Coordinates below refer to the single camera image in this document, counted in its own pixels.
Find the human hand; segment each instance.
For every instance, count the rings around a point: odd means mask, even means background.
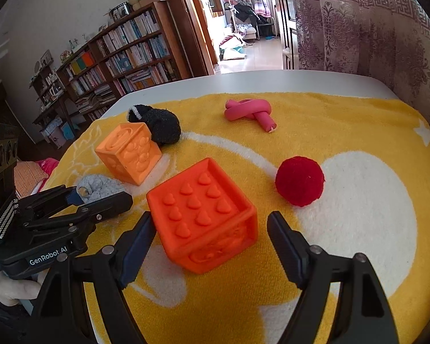
[[[32,300],[37,298],[48,269],[38,273],[37,281],[27,279],[14,280],[0,271],[0,303],[5,306],[14,306],[19,299]]]

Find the red ball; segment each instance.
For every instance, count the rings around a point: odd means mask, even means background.
[[[294,156],[280,164],[275,176],[278,193],[299,207],[320,198],[325,177],[319,164],[304,156]]]

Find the bookshelf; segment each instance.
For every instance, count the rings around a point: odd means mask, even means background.
[[[89,122],[132,91],[190,77],[166,1],[151,3],[99,32],[57,70]]]

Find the white star pattern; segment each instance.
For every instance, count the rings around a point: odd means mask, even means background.
[[[425,126],[421,119],[419,119],[419,127],[414,128],[414,132],[422,137],[422,141],[424,141],[424,145],[427,147],[430,143],[430,129]]]

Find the silver bolt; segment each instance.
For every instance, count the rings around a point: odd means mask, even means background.
[[[67,254],[65,252],[63,252],[62,254],[58,254],[56,257],[56,260],[58,260],[59,262],[65,261],[67,260]]]
[[[355,259],[357,261],[360,261],[360,262],[367,262],[367,260],[368,260],[368,258],[366,257],[366,255],[362,254],[361,252],[358,252],[358,253],[355,254]]]
[[[309,249],[313,254],[316,254],[316,255],[320,255],[323,251],[322,247],[318,245],[312,245],[309,247]]]
[[[115,250],[115,247],[108,245],[102,248],[102,253],[104,255],[111,255],[114,250]]]

